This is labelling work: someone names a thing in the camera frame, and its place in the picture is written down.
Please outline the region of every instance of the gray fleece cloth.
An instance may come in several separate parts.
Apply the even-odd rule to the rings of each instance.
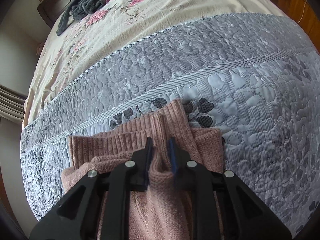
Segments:
[[[60,19],[57,36],[60,36],[67,29],[70,14],[74,20],[81,20],[88,14],[96,12],[105,4],[105,0],[72,0]]]

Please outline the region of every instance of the pink sweater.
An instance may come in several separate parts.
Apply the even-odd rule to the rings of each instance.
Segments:
[[[121,124],[110,132],[93,137],[71,136],[69,149],[73,167],[65,169],[61,174],[65,192],[88,171],[110,172],[118,164],[130,159],[134,151],[144,148],[147,137],[151,137],[154,144],[154,157],[149,169],[150,184],[146,192],[131,192],[129,238],[191,239],[191,199],[187,192],[177,192],[173,188],[167,141],[175,137],[180,148],[190,153],[191,159],[215,172],[223,170],[223,147],[219,129],[189,127],[179,100],[170,102],[156,112]]]

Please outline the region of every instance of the silver rivet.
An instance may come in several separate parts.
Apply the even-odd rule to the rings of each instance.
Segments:
[[[195,161],[188,161],[187,166],[190,168],[194,168],[197,166],[197,163]]]
[[[226,176],[227,178],[232,178],[235,174],[233,173],[233,171],[225,171],[224,172],[224,176]]]
[[[136,165],[136,163],[134,161],[126,161],[125,162],[125,166],[130,168],[130,167],[133,167],[134,165]]]
[[[98,172],[95,171],[95,170],[91,170],[91,171],[88,172],[88,177],[89,178],[94,178],[97,175],[98,175]]]

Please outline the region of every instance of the white cable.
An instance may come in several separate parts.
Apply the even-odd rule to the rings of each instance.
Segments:
[[[298,23],[300,23],[300,22],[301,22],[301,20],[302,20],[302,18],[303,18],[303,14],[304,14],[304,9],[305,9],[305,7],[306,7],[306,3],[307,3],[307,0],[304,2],[302,15],[301,15],[301,18],[300,18],[300,20],[298,21]]]

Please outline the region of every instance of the white wall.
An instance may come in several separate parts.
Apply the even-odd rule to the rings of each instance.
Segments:
[[[20,165],[21,125],[7,119],[0,121],[0,165],[12,211],[23,232],[29,236],[37,223],[27,201]]]
[[[24,95],[28,95],[36,69],[38,43],[45,41],[50,32],[38,14],[38,5],[38,0],[16,0],[0,25],[0,84]],[[1,119],[0,165],[4,187],[18,223],[29,236],[37,220],[22,182],[20,136],[21,125]]]

